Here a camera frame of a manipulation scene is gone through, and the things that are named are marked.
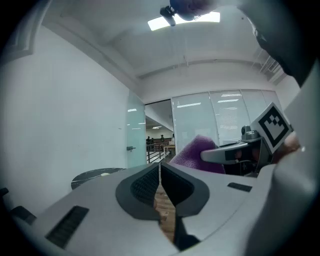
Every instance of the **glass door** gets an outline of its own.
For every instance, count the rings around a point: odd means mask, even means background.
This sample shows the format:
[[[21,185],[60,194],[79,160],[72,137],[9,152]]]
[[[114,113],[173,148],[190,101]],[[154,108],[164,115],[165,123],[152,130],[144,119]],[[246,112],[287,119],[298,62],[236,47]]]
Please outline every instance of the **glass door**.
[[[128,168],[147,163],[145,105],[131,91],[126,115],[126,150]]]

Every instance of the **frosted glass wall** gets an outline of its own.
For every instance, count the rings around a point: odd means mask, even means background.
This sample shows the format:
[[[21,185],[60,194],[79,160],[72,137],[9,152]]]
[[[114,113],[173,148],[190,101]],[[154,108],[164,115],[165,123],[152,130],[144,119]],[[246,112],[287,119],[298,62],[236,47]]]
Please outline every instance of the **frosted glass wall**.
[[[175,97],[172,111],[177,152],[197,135],[210,137],[218,143],[216,119],[208,93]]]
[[[277,94],[266,90],[230,90],[172,98],[176,150],[180,152],[197,135],[222,146],[241,139],[241,128],[250,125],[274,102],[282,111]]]

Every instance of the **ceiling light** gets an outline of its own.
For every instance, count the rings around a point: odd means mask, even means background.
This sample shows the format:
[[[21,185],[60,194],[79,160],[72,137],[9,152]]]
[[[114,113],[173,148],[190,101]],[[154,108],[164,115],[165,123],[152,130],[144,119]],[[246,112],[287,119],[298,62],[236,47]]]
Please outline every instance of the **ceiling light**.
[[[177,108],[184,108],[184,107],[196,106],[196,105],[200,105],[200,104],[201,104],[201,102],[192,103],[192,104],[187,104],[187,105],[180,105],[180,106],[177,106]]]
[[[173,16],[173,19],[175,20],[176,25],[183,24],[183,23],[193,23],[193,22],[220,22],[220,12],[213,11],[191,21],[186,21],[180,18],[178,15]],[[170,26],[164,17],[159,17],[159,18],[149,20],[148,25],[152,31]]]
[[[226,99],[226,100],[219,100],[218,103],[222,103],[222,102],[237,102],[239,99]]]
[[[234,96],[241,96],[241,94],[222,94],[221,97],[234,97]]]

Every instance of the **round table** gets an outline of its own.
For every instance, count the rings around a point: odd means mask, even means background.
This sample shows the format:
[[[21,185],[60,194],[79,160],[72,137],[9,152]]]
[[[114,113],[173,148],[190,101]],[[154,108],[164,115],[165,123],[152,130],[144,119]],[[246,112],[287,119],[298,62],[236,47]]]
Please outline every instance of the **round table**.
[[[83,183],[90,181],[91,179],[113,174],[119,171],[122,171],[126,168],[103,168],[103,169],[95,169],[89,170],[84,173],[79,174],[71,181],[71,189],[75,190],[77,187],[82,185]]]

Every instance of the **black rubber pad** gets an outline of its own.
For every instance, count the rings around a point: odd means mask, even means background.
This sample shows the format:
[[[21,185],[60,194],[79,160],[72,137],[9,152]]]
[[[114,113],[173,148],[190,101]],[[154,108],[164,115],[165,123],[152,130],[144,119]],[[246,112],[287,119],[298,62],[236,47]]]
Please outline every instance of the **black rubber pad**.
[[[197,215],[209,200],[208,186],[167,163],[161,164],[161,184],[178,217]]]
[[[234,182],[229,183],[228,187],[236,189],[236,190],[245,191],[245,192],[250,192],[252,189],[252,186],[247,186],[247,185],[234,183]]]
[[[121,208],[133,218],[160,221],[160,215],[154,209],[158,186],[159,164],[154,163],[122,180],[115,189],[115,197]]]

